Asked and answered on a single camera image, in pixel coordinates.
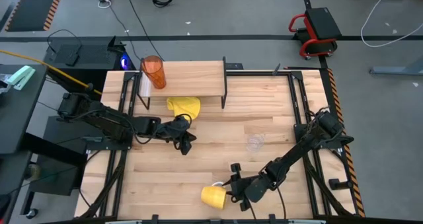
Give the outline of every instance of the concrete floor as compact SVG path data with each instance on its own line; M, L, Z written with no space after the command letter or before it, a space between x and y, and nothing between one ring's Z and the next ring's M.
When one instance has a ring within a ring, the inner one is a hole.
M0 14L12 0L0 0ZM311 0L314 7L328 7L344 35L358 35L367 14L377 0ZM152 36L214 34L285 34L293 15L305 9L303 0L174 0L163 9L150 0L133 0L147 32ZM0 37L47 36L66 28L78 36L124 36L124 29L112 12L99 9L96 0L61 0L52 27L47 32L0 32ZM384 0L369 21L365 35L407 34L423 22L423 0ZM113 0L132 36L143 36L127 0ZM226 56L242 62L245 69L273 69L282 66L319 67L319 61L305 61L298 56L299 45L293 41L173 41L154 42L166 60L213 60ZM155 52L148 42L134 42L137 54ZM407 65L422 54L423 42L397 42L384 48L369 48L361 42L338 43L338 51L328 58L333 69L348 134L358 182L368 217L423 220L421 183L423 165L420 148L421 77L371 76L371 66ZM44 42L0 43L0 48L42 59ZM130 56L135 63L131 48ZM0 54L0 63L30 62ZM57 108L64 90L45 83L39 101ZM42 136L48 116L55 112L37 104L28 131ZM73 217L78 193L71 197L37 194L33 206L37 218L19 216L20 204L11 223L43 223Z

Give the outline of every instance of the hazard tape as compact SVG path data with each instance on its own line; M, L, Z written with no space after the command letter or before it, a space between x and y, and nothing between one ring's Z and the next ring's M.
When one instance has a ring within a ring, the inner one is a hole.
M21 1L22 1L22 0L18 0L18 3L16 4L15 8L13 9L13 11L12 11L12 13L11 13L11 17L10 17L9 21L7 22L6 27L5 27L5 30L6 30L6 31L8 31L8 30L9 30L9 26L11 25L11 22L12 22L12 20L13 20L13 17L14 17L14 15L15 15L15 12L16 12L16 10L19 8L19 5L20 5L20 2L21 2Z
M44 30L49 30L50 27L52 26L54 15L59 7L59 2L60 0L53 0L52 6L50 7L50 10L48 11L47 18L44 23L44 27L43 27Z
M336 90L335 78L333 76L331 69L328 69L328 74L329 74L330 86L332 88L333 99L334 99L334 102L335 102L336 115L338 115L339 121L343 124L344 123L344 117L342 116L341 106L340 106L340 102L339 102L339 98L338 98L338 91ZM347 163L347 167L348 167L348 173L350 174L350 178L351 178L352 190L354 192L355 205L356 205L357 210L358 210L358 215L360 215L361 217L365 217L364 206L363 206L363 202L362 202L362 197L360 195L360 189L358 189L357 174L356 174L356 171L354 170L354 163L352 162L350 147L348 145L345 145L344 150L345 150L345 155L346 155L346 163Z

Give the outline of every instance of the wooden table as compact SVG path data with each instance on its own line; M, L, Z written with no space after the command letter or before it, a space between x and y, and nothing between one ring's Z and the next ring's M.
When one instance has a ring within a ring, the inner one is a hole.
M317 70L302 72L310 109L316 112L328 105L321 75ZM112 108L118 107L122 73L110 71L106 78L101 102ZM301 101L297 82L295 87ZM228 76L227 89L225 109L221 108L219 97L201 98L200 115L189 130L197 140L187 156L163 141L153 140L147 145L133 143L126 161L119 219L151 219L153 214L159 214L159 219L252 219L250 211L241 212L239 204L229 200L223 211L203 204L200 192L204 186L228 180L232 163L241 164L241 175L252 176L268 161L292 148L295 144L293 105L287 77ZM172 120L173 111L167 110L165 101L166 98L152 98L150 110L146 110L137 100L134 116L159 116L163 122ZM300 111L305 122L301 105ZM251 135L264 138L263 147L255 153L246 147ZM325 181L346 180L339 159L329 151L319 152ZM108 157L109 151L100 152L85 169L81 190L88 202L93 202L103 187ZM291 167L280 188L288 218L312 217L301 161ZM323 213L322 197L316 185L315 189L319 211ZM109 214L114 191L110 193ZM355 213L349 190L333 193L347 210ZM257 218L268 218L269 213L283 218L277 192L267 191L252 205ZM86 210L87 205L79 198L75 216Z

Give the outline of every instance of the wooden shelf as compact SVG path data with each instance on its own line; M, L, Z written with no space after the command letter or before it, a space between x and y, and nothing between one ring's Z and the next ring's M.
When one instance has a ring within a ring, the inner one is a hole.
M224 96L223 61L164 61L166 87L156 89L143 74L139 88L142 97Z

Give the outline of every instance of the red stool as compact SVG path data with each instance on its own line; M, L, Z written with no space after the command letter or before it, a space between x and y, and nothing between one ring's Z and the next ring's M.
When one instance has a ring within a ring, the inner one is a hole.
M305 28L293 29L295 20L301 17L304 18ZM299 55L306 60L312 56L331 56L338 48L336 39L341 37L327 8L307 9L304 14L295 16L289 24L289 31L295 32L294 38L301 42Z

